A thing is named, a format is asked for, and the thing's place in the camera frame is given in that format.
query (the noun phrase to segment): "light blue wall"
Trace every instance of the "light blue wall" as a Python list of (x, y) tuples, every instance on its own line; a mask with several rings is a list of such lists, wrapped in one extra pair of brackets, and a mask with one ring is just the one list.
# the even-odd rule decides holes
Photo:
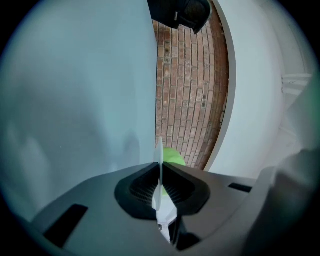
[(157, 42), (146, 0), (39, 4), (1, 60), (1, 188), (27, 220), (82, 181), (153, 162)]

